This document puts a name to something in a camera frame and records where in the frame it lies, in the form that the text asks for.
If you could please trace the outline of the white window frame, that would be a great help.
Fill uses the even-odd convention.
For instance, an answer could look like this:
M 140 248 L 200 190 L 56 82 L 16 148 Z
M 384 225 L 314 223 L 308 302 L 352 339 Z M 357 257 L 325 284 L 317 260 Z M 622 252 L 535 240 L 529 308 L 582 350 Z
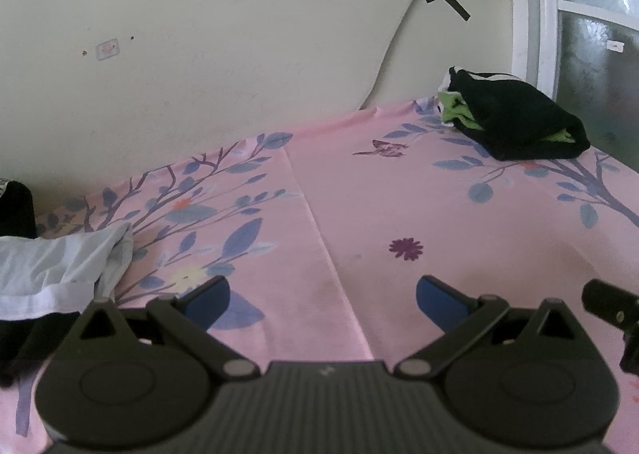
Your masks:
M 562 22 L 592 22 L 581 37 L 593 44 L 582 51 L 595 77 L 595 92 L 614 101 L 638 100 L 638 0 L 511 0 L 511 71 L 554 97 L 569 77 L 561 63 L 568 53 Z M 594 44 L 596 32 L 609 29 Z

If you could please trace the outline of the green black small garment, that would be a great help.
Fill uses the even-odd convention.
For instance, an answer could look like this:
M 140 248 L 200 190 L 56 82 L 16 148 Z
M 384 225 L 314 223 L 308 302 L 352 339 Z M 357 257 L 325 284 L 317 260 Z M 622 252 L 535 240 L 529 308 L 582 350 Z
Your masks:
M 590 148 L 579 118 L 515 75 L 450 67 L 438 109 L 499 161 L 574 159 Z

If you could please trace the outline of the white cloth garment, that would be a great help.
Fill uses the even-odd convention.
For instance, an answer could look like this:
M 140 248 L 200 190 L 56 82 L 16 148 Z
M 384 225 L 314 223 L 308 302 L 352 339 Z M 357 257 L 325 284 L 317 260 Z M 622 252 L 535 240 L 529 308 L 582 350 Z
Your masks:
M 51 312 L 81 312 L 92 300 L 112 299 L 133 256 L 131 225 L 28 240 L 26 274 L 34 292 L 20 300 L 37 317 Z

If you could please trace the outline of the pink floral bed sheet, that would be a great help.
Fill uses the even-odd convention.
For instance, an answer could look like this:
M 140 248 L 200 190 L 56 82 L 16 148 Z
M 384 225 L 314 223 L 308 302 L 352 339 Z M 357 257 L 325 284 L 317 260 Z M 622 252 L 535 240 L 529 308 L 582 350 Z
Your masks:
M 593 278 L 638 287 L 638 176 L 598 149 L 499 162 L 420 99 L 261 134 L 158 167 L 38 220 L 57 238 L 126 222 L 120 305 L 228 278 L 211 332 L 259 364 L 397 362 L 437 337 L 432 274 L 514 306 L 563 299 L 611 365 L 621 334 L 587 315 Z

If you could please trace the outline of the black garment at left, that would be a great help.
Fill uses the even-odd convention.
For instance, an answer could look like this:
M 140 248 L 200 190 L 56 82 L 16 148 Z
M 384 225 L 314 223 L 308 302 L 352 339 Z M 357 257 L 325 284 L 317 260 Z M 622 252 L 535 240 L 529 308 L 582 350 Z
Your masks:
M 1 181 L 1 386 L 35 373 L 79 317 L 47 310 L 37 317 L 22 297 L 34 289 L 26 274 L 28 240 L 38 237 L 32 192 L 17 180 Z

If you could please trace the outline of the small wall sticker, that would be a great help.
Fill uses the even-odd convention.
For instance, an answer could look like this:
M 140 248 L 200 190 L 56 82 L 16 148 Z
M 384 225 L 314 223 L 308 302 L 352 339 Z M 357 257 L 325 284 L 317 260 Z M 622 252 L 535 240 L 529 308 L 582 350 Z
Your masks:
M 120 53 L 119 42 L 117 39 L 111 39 L 96 45 L 96 59 L 102 61 L 111 57 L 115 57 Z

